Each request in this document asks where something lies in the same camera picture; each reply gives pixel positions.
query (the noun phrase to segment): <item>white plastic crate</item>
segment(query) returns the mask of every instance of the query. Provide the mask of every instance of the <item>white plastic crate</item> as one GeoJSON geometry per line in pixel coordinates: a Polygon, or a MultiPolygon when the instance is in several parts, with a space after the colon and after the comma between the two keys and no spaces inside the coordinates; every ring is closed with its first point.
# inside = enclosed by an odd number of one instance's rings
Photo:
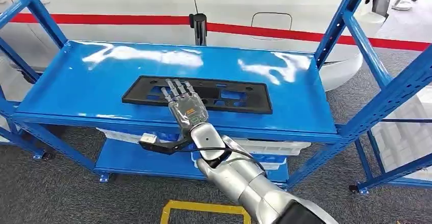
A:
{"type": "MultiPolygon", "coordinates": [[[[432,118],[432,86],[426,86],[387,118],[432,118]]],[[[372,129],[386,172],[432,153],[432,123],[380,122],[372,129]]],[[[432,166],[405,176],[432,181],[432,166]]]]}
{"type": "MultiPolygon", "coordinates": [[[[137,144],[141,135],[134,135],[125,132],[118,132],[97,128],[107,138],[137,144]]],[[[272,142],[252,141],[244,138],[233,138],[239,145],[251,154],[257,154],[257,160],[266,170],[277,170],[280,165],[286,164],[286,156],[299,155],[300,150],[311,145],[307,142],[272,142]]],[[[199,152],[192,152],[191,159],[196,165],[199,152]]]]}
{"type": "MultiPolygon", "coordinates": [[[[276,162],[267,162],[268,158],[266,158],[267,155],[254,155],[255,159],[261,163],[262,167],[264,167],[265,170],[271,171],[271,170],[277,170],[281,165],[286,165],[286,157],[284,155],[274,155],[272,161],[276,162]]],[[[199,152],[192,152],[191,153],[191,159],[194,162],[195,168],[198,168],[197,166],[197,159],[201,158],[199,152]]]]}

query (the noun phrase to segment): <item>robotic arm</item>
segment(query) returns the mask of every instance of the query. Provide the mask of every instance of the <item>robotic arm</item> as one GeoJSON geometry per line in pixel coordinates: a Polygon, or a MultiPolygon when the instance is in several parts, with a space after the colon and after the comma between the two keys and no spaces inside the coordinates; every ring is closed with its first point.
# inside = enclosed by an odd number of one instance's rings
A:
{"type": "Polygon", "coordinates": [[[143,148],[171,154],[193,140],[202,156],[197,160],[199,170],[258,223],[337,223],[313,202],[289,194],[267,179],[248,152],[231,138],[221,137],[207,122],[207,110],[189,82],[184,82],[186,88],[177,79],[173,82],[167,79],[172,96],[165,88],[161,91],[184,138],[166,145],[143,136],[143,148]]]}

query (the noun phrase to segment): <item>lower shelf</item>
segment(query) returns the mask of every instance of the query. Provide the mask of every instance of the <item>lower shelf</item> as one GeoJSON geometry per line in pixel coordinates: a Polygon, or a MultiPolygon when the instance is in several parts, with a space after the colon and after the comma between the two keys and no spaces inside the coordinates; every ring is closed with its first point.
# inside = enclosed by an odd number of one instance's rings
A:
{"type": "MultiPolygon", "coordinates": [[[[115,139],[105,141],[95,170],[205,180],[201,172],[195,168],[190,153],[165,155],[144,150],[138,144],[115,139]]],[[[277,170],[267,171],[267,176],[275,184],[285,187],[289,176],[287,163],[280,165],[277,170]]]]}
{"type": "Polygon", "coordinates": [[[390,181],[392,185],[413,186],[413,187],[432,187],[432,181],[401,177],[390,181]]]}

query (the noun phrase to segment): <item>black bracket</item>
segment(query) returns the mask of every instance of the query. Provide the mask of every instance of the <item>black bracket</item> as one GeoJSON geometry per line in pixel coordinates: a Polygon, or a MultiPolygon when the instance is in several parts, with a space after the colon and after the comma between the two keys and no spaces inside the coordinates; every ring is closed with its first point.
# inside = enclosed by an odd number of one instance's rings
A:
{"type": "Polygon", "coordinates": [[[139,143],[145,150],[171,155],[192,143],[192,139],[185,137],[179,141],[169,143],[148,143],[143,141],[139,141],[139,143]]]}
{"type": "Polygon", "coordinates": [[[205,14],[190,14],[189,24],[195,30],[195,45],[207,46],[207,16],[205,14]]]}

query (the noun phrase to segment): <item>blue metal shelf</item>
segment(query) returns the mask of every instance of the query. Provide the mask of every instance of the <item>blue metal shelf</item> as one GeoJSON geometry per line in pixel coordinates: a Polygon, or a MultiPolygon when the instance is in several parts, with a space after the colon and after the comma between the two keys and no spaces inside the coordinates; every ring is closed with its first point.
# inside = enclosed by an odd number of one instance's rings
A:
{"type": "MultiPolygon", "coordinates": [[[[96,161],[95,170],[106,173],[205,180],[202,173],[194,166],[191,153],[178,152],[165,155],[143,150],[138,144],[114,139],[105,141],[96,161]]],[[[267,171],[268,178],[281,187],[286,187],[288,175],[287,164],[280,165],[277,170],[267,171]]]]}
{"type": "Polygon", "coordinates": [[[357,139],[355,141],[356,149],[359,154],[360,161],[366,176],[366,181],[358,182],[356,185],[351,185],[351,190],[359,191],[360,193],[368,193],[369,188],[383,184],[392,184],[398,186],[432,187],[432,181],[418,180],[405,177],[411,173],[421,170],[424,167],[431,166],[432,153],[386,172],[381,161],[380,150],[376,143],[375,137],[370,130],[367,131],[367,136],[369,138],[369,142],[371,144],[375,160],[380,168],[381,174],[376,177],[373,175],[370,169],[369,162],[363,150],[363,146],[361,145],[360,140],[357,139]]]}
{"type": "MultiPolygon", "coordinates": [[[[361,1],[342,0],[316,52],[302,53],[69,41],[40,0],[20,0],[0,15],[0,27],[27,7],[60,52],[39,77],[0,39],[0,49],[35,82],[17,109],[0,98],[0,114],[101,175],[103,181],[107,180],[107,172],[152,172],[155,175],[180,176],[185,172],[178,167],[175,168],[178,172],[169,172],[167,168],[151,168],[153,166],[149,162],[186,163],[186,158],[182,159],[181,154],[155,156],[141,149],[138,153],[137,150],[128,150],[128,146],[117,146],[108,140],[95,163],[41,124],[90,126],[123,132],[178,133],[167,108],[121,103],[121,96],[139,75],[263,82],[268,86],[272,115],[210,111],[210,122],[219,133],[229,136],[325,143],[321,150],[289,176],[286,186],[291,188],[432,81],[432,46],[392,79],[355,19],[354,13],[361,1]],[[345,27],[353,35],[381,91],[347,124],[338,126],[336,130],[318,72],[345,27]],[[144,162],[143,157],[137,157],[137,154],[148,154],[152,160],[144,162]]],[[[428,155],[426,159],[409,163],[408,168],[384,173],[374,179],[372,185],[395,180],[416,167],[431,164],[432,155],[428,155]]],[[[198,177],[194,175],[196,169],[191,173],[189,177],[198,177]]]]}
{"type": "Polygon", "coordinates": [[[248,137],[261,139],[294,139],[291,132],[337,138],[313,55],[266,50],[68,41],[15,116],[36,123],[46,123],[41,116],[55,117],[57,124],[79,126],[97,119],[178,133],[168,107],[122,103],[140,75],[266,83],[272,115],[209,111],[210,122],[237,137],[247,130],[248,137]]]}

